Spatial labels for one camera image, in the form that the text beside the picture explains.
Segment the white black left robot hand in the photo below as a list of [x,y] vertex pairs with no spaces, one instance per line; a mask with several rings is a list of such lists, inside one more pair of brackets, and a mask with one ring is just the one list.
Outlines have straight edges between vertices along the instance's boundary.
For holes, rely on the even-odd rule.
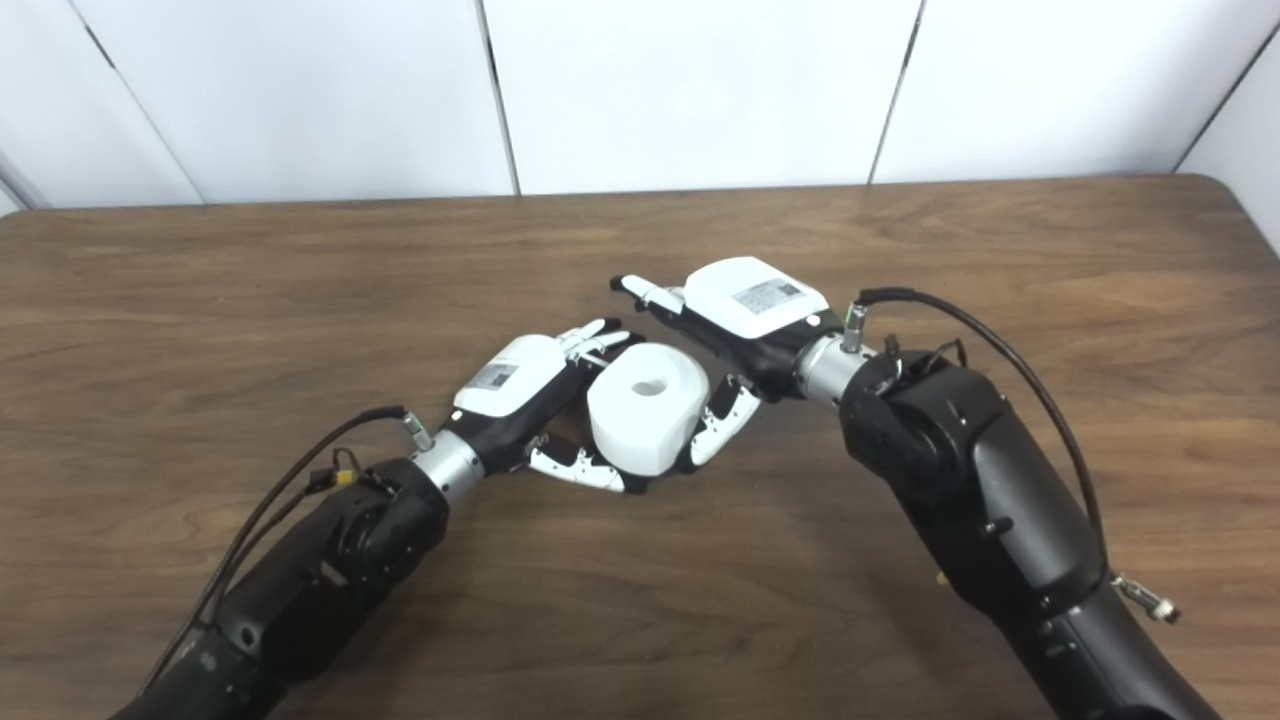
[[644,336],[618,318],[600,318],[558,336],[524,334],[503,347],[461,389],[438,438],[445,447],[419,465],[443,489],[522,469],[616,493],[645,495],[646,480],[627,477],[591,446],[548,430],[611,365],[611,355]]

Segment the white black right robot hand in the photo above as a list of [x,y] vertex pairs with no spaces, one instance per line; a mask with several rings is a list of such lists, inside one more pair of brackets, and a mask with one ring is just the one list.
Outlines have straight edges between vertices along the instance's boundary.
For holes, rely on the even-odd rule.
[[675,469],[684,474],[708,464],[762,404],[809,400],[837,413],[867,363],[863,351],[844,350],[844,323],[822,293],[756,258],[712,263],[680,287],[627,274],[611,288],[730,369],[678,451]]

